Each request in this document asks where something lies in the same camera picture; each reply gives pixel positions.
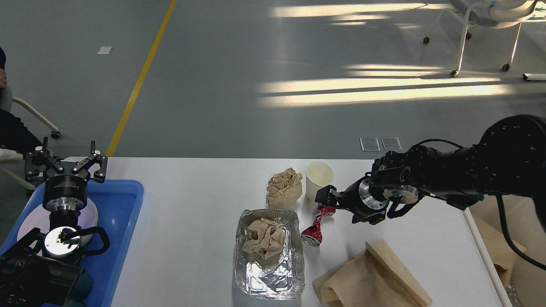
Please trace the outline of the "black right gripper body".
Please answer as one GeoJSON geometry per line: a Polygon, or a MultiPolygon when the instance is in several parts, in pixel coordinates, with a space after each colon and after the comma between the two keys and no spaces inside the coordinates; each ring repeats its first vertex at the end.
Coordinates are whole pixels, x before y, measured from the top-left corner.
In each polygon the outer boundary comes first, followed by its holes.
{"type": "Polygon", "coordinates": [[[341,193],[341,208],[354,218],[384,218],[387,200],[376,200],[371,194],[370,177],[362,177],[341,193]]]}

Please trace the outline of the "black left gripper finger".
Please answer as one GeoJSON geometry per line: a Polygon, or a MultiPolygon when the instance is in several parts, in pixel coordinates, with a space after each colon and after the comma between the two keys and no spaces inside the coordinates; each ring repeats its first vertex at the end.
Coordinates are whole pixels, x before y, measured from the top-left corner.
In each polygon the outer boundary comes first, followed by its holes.
{"type": "Polygon", "coordinates": [[[96,150],[95,141],[90,142],[90,154],[72,167],[72,175],[85,181],[103,183],[107,176],[108,157],[96,150]]]}
{"type": "Polygon", "coordinates": [[[48,179],[64,172],[61,159],[48,148],[48,141],[49,138],[44,137],[41,147],[36,147],[33,151],[25,154],[25,180],[27,182],[36,181],[40,175],[48,179]]]}

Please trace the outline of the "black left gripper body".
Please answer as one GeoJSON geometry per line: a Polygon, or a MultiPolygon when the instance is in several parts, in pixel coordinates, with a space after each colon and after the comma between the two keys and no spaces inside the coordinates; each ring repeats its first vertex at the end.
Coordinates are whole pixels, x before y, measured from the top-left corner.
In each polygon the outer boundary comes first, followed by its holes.
{"type": "Polygon", "coordinates": [[[44,173],[42,206],[49,212],[58,210],[80,211],[87,206],[87,179],[69,173],[44,173]]]}

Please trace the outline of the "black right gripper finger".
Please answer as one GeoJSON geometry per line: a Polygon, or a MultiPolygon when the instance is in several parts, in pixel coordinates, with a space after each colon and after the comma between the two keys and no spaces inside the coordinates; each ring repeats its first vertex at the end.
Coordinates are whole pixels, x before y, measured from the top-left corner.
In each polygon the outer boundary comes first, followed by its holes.
{"type": "Polygon", "coordinates": [[[385,218],[385,212],[375,212],[374,214],[353,214],[351,223],[355,225],[359,222],[367,222],[370,225],[376,225],[377,223],[384,221],[385,218]]]}
{"type": "Polygon", "coordinates": [[[343,198],[343,191],[339,192],[333,185],[320,188],[316,192],[315,203],[318,209],[340,208],[339,199],[343,198]]]}

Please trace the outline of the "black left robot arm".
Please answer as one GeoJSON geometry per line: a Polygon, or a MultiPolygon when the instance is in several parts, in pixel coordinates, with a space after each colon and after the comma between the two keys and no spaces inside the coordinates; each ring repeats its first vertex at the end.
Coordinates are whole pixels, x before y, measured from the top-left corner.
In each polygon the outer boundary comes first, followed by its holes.
{"type": "Polygon", "coordinates": [[[96,150],[94,141],[88,157],[79,162],[51,155],[47,144],[45,137],[41,148],[25,154],[25,179],[31,182],[43,175],[42,206],[49,212],[49,230],[31,229],[1,255],[3,307],[63,305],[84,272],[81,260],[110,247],[105,229],[78,225],[87,206],[88,182],[105,181],[107,157],[96,150]]]}

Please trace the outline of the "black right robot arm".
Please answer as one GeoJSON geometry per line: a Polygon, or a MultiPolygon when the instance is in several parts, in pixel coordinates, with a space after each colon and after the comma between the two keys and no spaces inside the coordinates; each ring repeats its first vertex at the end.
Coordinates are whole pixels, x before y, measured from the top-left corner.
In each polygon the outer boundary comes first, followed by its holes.
{"type": "Polygon", "coordinates": [[[371,170],[344,191],[333,185],[314,196],[318,208],[353,214],[352,223],[370,225],[407,214],[424,197],[443,200],[459,210],[497,199],[501,231],[508,246],[527,263],[545,264],[517,248],[508,231],[504,195],[531,198],[545,227],[545,118],[516,115],[497,121],[469,148],[441,152],[418,142],[406,152],[388,151],[374,160],[371,170]]]}

